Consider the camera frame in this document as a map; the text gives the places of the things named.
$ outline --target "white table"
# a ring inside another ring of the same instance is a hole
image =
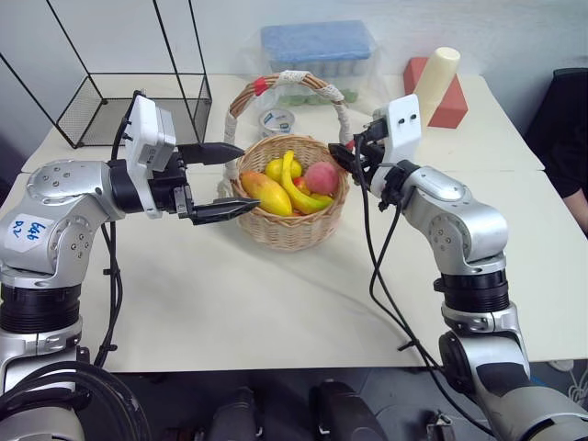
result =
[[[539,172],[456,172],[474,195],[509,222],[506,247],[511,299],[519,307],[532,361],[588,356],[588,243]],[[0,215],[23,194],[18,177]],[[214,198],[220,175],[194,173],[200,201]],[[370,198],[372,231],[381,243],[392,211]],[[417,366],[401,332],[368,297],[370,264],[361,197],[349,193],[341,224],[325,243],[295,254],[254,243],[234,221],[193,227],[165,215],[119,222],[125,300],[108,356],[117,372],[239,368]],[[93,354],[107,326],[108,265],[95,239],[83,284],[83,344]],[[424,237],[401,220],[383,266],[391,291],[421,341],[438,359],[447,330],[442,295]]]
[[[543,165],[506,117],[484,79],[475,75],[460,77],[460,81],[468,102],[468,113],[456,130],[428,128],[415,162],[432,165],[444,172],[543,170]],[[237,76],[211,75],[209,83],[212,108],[206,138],[207,141],[222,141],[225,114],[246,81]],[[156,86],[147,82],[145,88],[149,93]],[[109,84],[108,90],[112,88],[113,85]],[[357,102],[349,106],[352,130],[360,132],[363,124],[371,121],[375,108],[403,95],[403,82],[399,75],[372,81]],[[300,106],[293,107],[292,111],[296,116],[295,132],[311,135],[317,140],[338,141],[338,123],[334,110],[329,106]],[[260,112],[250,106],[240,117],[236,135],[238,146],[246,149],[257,141],[257,117]],[[22,171],[31,173],[49,161],[70,157],[105,160],[110,154],[106,147],[85,147],[75,151],[57,130],[51,130],[38,150],[28,158]],[[124,148],[120,150],[120,157],[124,157]]]

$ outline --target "red wooden block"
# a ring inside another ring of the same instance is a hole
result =
[[[423,73],[426,65],[426,57],[411,58],[404,70],[404,92],[409,95],[413,92],[416,84]],[[468,111],[466,98],[463,96],[458,76],[456,75],[447,89],[441,104],[433,114],[430,127],[446,127],[455,129]]]

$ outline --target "white wall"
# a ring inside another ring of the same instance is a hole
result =
[[[91,72],[169,68],[149,0],[53,3]],[[462,54],[460,71],[483,74],[520,130],[532,118],[554,69],[588,66],[587,0],[193,3],[209,73],[257,74],[257,65],[247,58],[252,46],[258,44],[262,26],[360,18],[381,47],[382,72],[399,74],[412,56],[428,55],[441,45],[455,47]],[[159,0],[159,4],[180,70],[198,70],[186,1]],[[119,43],[120,38],[127,42]],[[80,66],[43,0],[0,2],[0,51],[19,68],[52,113],[59,113],[79,84]],[[19,88],[0,65],[0,140],[7,140],[12,153],[26,158],[42,141],[49,125]],[[6,158],[4,150],[0,167],[3,175],[4,169],[19,167]]]

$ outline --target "person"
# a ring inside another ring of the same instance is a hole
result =
[[[588,238],[588,69],[559,69],[525,135]]]

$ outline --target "basket handle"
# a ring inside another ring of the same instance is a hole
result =
[[[349,125],[349,117],[347,116],[347,109],[345,105],[345,98],[339,89],[334,85],[329,85],[322,79],[317,78],[310,72],[306,71],[284,71],[282,73],[274,73],[267,76],[261,76],[252,83],[249,83],[245,89],[239,94],[229,106],[227,117],[225,119],[224,141],[229,144],[235,142],[235,132],[237,130],[237,118],[245,111],[247,106],[252,102],[252,98],[260,96],[267,89],[277,87],[279,85],[305,85],[315,94],[329,99],[333,103],[333,107],[337,112],[339,124],[339,141],[342,144],[347,144],[353,140],[351,128]],[[228,162],[225,165],[225,180],[235,180],[239,177],[237,170],[237,160]]]

